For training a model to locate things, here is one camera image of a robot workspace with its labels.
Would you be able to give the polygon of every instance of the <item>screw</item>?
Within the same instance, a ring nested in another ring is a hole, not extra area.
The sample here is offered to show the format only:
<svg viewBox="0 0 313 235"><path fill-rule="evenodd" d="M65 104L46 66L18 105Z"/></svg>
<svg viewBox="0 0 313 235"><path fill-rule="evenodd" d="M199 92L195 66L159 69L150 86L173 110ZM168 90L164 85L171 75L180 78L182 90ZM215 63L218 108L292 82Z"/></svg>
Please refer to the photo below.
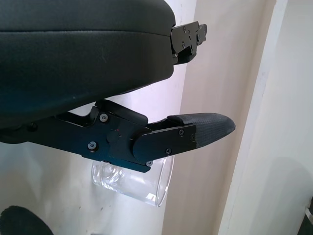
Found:
<svg viewBox="0 0 313 235"><path fill-rule="evenodd" d="M153 164L153 161L149 161L146 163L147 166L152 166L152 164Z"/></svg>
<svg viewBox="0 0 313 235"><path fill-rule="evenodd" d="M100 121L101 122L107 122L108 120L109 120L108 115L106 115L106 114L100 115Z"/></svg>
<svg viewBox="0 0 313 235"><path fill-rule="evenodd" d="M95 150L97 147L97 143L94 142L94 141L91 141L89 144L88 144L88 149L90 150Z"/></svg>
<svg viewBox="0 0 313 235"><path fill-rule="evenodd" d="M191 140L192 142L194 142L195 139L196 139L196 138L195 138L195 135L191 135L191 136L190 136L190 140Z"/></svg>
<svg viewBox="0 0 313 235"><path fill-rule="evenodd" d="M172 153L172 150L170 149L170 148L168 148L167 150L166 150L166 154L167 155L170 155Z"/></svg>
<svg viewBox="0 0 313 235"><path fill-rule="evenodd" d="M179 132L178 132L178 134L179 134L180 136L183 136L183 135L184 135L184 133L185 133L185 131L184 131L184 130L179 130Z"/></svg>

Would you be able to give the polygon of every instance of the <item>bolt head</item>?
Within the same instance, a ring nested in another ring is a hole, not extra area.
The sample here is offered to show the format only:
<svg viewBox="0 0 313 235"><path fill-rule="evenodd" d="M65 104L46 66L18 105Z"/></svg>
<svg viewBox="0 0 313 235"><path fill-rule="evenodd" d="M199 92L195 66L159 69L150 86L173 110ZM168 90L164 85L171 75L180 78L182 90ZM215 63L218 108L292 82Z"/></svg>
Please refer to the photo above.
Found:
<svg viewBox="0 0 313 235"><path fill-rule="evenodd" d="M184 130L179 130L179 132L178 132L178 134L179 134L180 136L183 136L183 135L184 135L184 133L185 133L185 131L184 131Z"/></svg>
<svg viewBox="0 0 313 235"><path fill-rule="evenodd" d="M107 122L109 120L109 117L106 114L101 114L99 119L101 122Z"/></svg>
<svg viewBox="0 0 313 235"><path fill-rule="evenodd" d="M89 144L88 144L88 149L89 150L95 150L97 148L97 143L94 142L94 141L91 141Z"/></svg>
<svg viewBox="0 0 313 235"><path fill-rule="evenodd" d="M172 150L170 149L170 148L168 148L167 150L166 150L166 154L167 155L170 155L172 153Z"/></svg>
<svg viewBox="0 0 313 235"><path fill-rule="evenodd" d="M153 165L153 161L149 161L146 163L147 166L152 166Z"/></svg>

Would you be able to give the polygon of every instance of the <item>white wall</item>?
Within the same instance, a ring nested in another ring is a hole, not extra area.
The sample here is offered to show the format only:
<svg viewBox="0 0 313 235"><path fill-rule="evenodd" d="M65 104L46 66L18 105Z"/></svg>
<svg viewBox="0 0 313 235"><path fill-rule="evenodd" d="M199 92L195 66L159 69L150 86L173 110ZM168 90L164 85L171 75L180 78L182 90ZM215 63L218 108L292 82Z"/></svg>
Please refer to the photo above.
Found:
<svg viewBox="0 0 313 235"><path fill-rule="evenodd" d="M216 112L241 121L265 3L197 1L195 20L208 24L208 34L187 66L181 113ZM216 234L232 148L243 129L238 126L227 138L176 157L163 235Z"/></svg>
<svg viewBox="0 0 313 235"><path fill-rule="evenodd" d="M226 234L295 235L313 196L312 12L289 0Z"/></svg>

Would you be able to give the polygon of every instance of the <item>glass cup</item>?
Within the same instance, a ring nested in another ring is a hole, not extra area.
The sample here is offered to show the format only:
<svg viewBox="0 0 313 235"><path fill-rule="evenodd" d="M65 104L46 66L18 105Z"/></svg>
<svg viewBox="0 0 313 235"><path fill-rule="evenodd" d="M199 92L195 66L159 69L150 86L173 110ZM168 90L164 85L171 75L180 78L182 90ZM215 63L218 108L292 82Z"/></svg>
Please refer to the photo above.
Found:
<svg viewBox="0 0 313 235"><path fill-rule="evenodd" d="M109 163L94 161L92 180L96 185L160 207L171 181L174 156L153 161L151 170L141 173Z"/></svg>

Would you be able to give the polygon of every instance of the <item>black metal bracket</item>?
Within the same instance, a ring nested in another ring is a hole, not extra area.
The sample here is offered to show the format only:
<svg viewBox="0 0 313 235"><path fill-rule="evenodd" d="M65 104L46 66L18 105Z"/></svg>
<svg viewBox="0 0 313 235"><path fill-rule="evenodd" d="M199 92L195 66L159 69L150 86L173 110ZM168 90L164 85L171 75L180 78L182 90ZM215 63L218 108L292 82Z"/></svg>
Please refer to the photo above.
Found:
<svg viewBox="0 0 313 235"><path fill-rule="evenodd" d="M66 112L0 130L0 141L33 142L147 172L151 166L147 162L195 149L191 139L195 132L193 125L181 126L168 119L148 124L146 116L101 100L85 117Z"/></svg>
<svg viewBox="0 0 313 235"><path fill-rule="evenodd" d="M206 40L207 25L193 22L172 29L171 43L174 65L191 61L197 47Z"/></svg>

